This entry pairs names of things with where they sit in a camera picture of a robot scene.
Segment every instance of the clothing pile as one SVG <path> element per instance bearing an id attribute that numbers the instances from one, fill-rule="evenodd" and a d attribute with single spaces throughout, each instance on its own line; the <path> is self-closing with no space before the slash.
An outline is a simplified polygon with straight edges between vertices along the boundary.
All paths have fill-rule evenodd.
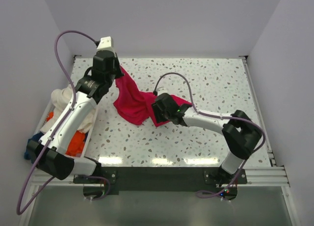
<path id="1" fill-rule="evenodd" d="M 52 104 L 54 105 L 54 110 L 53 112 L 49 113 L 46 119 L 46 123 L 40 129 L 40 132 L 38 134 L 35 134 L 28 141 L 30 140 L 39 141 L 40 138 L 51 129 L 51 127 L 58 120 L 58 118 L 68 105 L 72 97 L 72 94 L 73 92 L 70 85 L 64 89 L 56 89 L 51 93 L 51 101 Z M 82 124 L 79 126 L 78 130 L 75 132 L 72 140 L 70 141 L 68 150 L 65 153 L 66 155 L 77 157 L 81 155 L 81 153 L 83 152 L 88 131 L 93 126 L 94 115 L 95 109 L 91 110 L 91 112 L 83 120 Z M 30 160 L 30 156 L 27 151 L 24 154 L 24 158 Z"/>

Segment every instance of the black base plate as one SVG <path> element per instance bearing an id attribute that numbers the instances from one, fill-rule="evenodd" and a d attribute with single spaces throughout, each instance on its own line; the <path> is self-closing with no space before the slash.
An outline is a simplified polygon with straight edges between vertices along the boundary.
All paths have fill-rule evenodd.
<path id="1" fill-rule="evenodd" d="M 120 191 L 216 192 L 217 185 L 230 182 L 213 178 L 218 169 L 219 167 L 102 167 L 102 173 L 111 183 L 111 195 L 119 194 Z M 73 182 L 102 183 L 100 180 L 80 176 L 76 176 Z M 245 170 L 241 171 L 237 183 L 247 183 Z"/>

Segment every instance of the glass panel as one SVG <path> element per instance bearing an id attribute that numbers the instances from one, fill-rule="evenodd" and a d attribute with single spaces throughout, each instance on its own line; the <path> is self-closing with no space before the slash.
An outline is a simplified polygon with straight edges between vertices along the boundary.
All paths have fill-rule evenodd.
<path id="1" fill-rule="evenodd" d="M 121 192 L 84 200 L 82 187 L 46 187 L 30 226 L 290 226 L 280 187 L 243 187 L 232 202 L 193 193 Z"/>

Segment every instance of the cable connector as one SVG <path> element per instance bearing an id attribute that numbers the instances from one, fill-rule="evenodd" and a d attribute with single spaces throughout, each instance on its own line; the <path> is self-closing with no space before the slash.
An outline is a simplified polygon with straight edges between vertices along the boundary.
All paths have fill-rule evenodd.
<path id="1" fill-rule="evenodd" d="M 99 41 L 95 41 L 94 43 L 95 43 L 96 47 L 98 47 L 99 44 L 100 44 L 100 40 Z"/>

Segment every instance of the orange cloth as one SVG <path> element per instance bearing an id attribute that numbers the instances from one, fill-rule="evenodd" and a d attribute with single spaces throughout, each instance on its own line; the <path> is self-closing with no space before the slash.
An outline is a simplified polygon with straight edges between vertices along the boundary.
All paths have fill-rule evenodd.
<path id="1" fill-rule="evenodd" d="M 53 117 L 53 112 L 49 112 L 48 117 L 46 118 L 46 121 L 50 120 Z"/>
<path id="2" fill-rule="evenodd" d="M 46 118 L 46 121 L 50 120 L 52 117 L 53 117 L 53 112 L 49 112 L 49 115 Z M 80 156 L 80 154 L 83 152 L 83 148 L 85 145 L 84 139 L 85 139 L 85 134 L 79 131 L 76 131 L 70 141 L 68 150 L 65 154 L 68 156 Z"/>

